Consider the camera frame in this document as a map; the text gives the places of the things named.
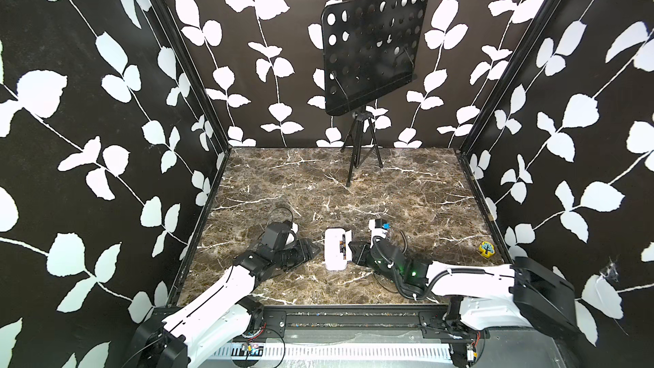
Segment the white digital alarm clock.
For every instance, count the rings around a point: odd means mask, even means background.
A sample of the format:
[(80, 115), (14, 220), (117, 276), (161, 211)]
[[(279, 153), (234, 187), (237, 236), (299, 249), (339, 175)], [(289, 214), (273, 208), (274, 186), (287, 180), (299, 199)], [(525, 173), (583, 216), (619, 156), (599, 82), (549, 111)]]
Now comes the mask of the white digital alarm clock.
[(349, 243), (352, 241), (352, 231), (344, 228), (328, 228), (325, 230), (325, 267), (328, 271), (343, 271), (352, 261), (352, 251)]

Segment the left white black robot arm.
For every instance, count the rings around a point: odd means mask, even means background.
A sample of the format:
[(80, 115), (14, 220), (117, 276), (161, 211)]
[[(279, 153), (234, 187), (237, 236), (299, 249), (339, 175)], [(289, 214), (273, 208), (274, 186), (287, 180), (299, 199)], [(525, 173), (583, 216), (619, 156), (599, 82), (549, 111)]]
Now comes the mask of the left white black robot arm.
[(320, 247), (299, 238), (292, 221), (273, 221), (233, 259), (209, 289), (183, 308), (156, 308), (127, 347), (123, 367), (198, 367), (235, 337), (267, 330), (264, 306), (251, 293), (276, 272), (310, 262)]

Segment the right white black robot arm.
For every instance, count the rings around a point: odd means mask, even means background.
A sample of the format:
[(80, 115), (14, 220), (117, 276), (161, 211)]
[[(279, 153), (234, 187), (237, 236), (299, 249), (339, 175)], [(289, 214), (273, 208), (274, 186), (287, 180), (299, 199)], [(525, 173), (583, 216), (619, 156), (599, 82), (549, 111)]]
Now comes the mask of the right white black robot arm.
[(403, 298), (416, 302), (429, 296), (448, 298), (446, 325), (477, 332), (533, 328), (553, 338), (580, 332), (573, 285), (529, 257), (475, 267), (410, 258), (382, 236), (347, 246), (355, 264), (390, 279)]

